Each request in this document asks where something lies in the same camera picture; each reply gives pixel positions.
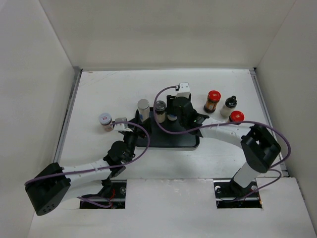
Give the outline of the clear lid pepper shaker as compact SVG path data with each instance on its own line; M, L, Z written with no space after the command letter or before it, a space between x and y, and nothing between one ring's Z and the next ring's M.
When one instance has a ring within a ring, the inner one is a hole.
M165 109L166 109L166 103L162 100L156 101L154 104L154 111L155 115L157 117L158 123L163 123L165 121Z

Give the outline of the silver lid salt jar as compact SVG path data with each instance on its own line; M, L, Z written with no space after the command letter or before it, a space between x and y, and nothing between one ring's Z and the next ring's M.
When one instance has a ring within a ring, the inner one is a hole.
M137 103L139 119L143 123L150 117L150 104L147 99L140 99Z

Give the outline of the white cap blue label bottle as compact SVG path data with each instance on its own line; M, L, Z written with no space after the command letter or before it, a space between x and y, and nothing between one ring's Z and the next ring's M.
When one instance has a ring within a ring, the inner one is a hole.
M176 121L176 120L177 120L177 116L175 116L175 115L168 114L168 115L166 115L166 116L167 116L167 119L168 119L169 121Z

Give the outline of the white lid small spice jar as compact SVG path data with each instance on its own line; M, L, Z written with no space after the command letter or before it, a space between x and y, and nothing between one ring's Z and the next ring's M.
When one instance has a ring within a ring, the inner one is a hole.
M109 113L102 113L99 115L99 122L105 131L110 132L113 130L112 117Z

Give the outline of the red lid sauce jar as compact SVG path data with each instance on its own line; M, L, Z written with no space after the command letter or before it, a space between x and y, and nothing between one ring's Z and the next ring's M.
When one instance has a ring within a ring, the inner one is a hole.
M241 122L244 119L245 116L241 111L233 111L228 118L228 122Z
M204 105L204 110L206 113L211 114L216 110L216 106L221 99L221 94L216 90L211 90L208 92L207 100Z

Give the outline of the red lid sauce jar front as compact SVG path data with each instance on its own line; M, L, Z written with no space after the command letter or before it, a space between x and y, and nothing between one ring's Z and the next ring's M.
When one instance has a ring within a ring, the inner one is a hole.
M228 118L228 122L241 122L244 119L245 116L241 111L233 111Z

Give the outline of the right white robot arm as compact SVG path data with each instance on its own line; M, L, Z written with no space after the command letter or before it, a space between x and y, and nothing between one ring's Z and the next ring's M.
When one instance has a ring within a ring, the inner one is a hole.
M243 195L258 175L265 174L281 152L281 146L265 124L251 122L251 126L246 126L239 122L221 123L198 113L186 97L167 100L167 111L177 117L185 129L183 133L217 139L242 149L246 162L229 184L235 196Z

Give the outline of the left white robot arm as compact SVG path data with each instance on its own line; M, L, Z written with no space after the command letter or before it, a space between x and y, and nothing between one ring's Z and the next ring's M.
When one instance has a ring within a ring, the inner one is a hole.
M151 122L117 119L111 125L123 135L112 144L105 157L92 163L61 166L51 163L35 178L25 182L25 191L36 215L43 216L71 198L88 202L90 197L107 197L112 189L112 178L138 160L135 148L138 138L150 140Z

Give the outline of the black plastic tray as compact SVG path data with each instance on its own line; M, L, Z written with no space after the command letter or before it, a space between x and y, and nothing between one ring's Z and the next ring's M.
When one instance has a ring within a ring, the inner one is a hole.
M146 130L150 135L150 145L152 148L183 148L183 149L194 149L200 145L200 138L198 136L191 135L189 133L186 134L178 134L172 135L161 130L155 122L153 107L150 107L150 118L151 122L149 126L147 125ZM161 124L166 130L173 132L181 132L185 131L183 127L180 126L179 122L169 121L165 119L165 121ZM147 139L138 137L136 146L137 147L146 147Z

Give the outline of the black cap small bottle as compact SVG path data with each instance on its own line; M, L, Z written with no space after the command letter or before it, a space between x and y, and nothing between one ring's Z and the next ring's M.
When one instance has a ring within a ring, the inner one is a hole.
M224 105L220 110L220 114L222 117L227 118L230 114L235 110L237 106L237 99L236 96L231 96L225 100Z

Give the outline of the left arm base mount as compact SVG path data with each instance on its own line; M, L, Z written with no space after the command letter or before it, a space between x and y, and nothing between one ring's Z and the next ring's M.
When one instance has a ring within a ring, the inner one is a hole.
M110 188L102 188L98 193L88 193L82 196L97 203L97 205L81 200L79 209L124 209L127 180L112 180L111 182L112 185Z

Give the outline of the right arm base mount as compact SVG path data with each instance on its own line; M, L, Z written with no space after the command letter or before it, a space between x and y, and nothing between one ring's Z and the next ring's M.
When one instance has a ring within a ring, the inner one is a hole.
M230 179L213 181L217 208L261 208L256 178L240 169Z

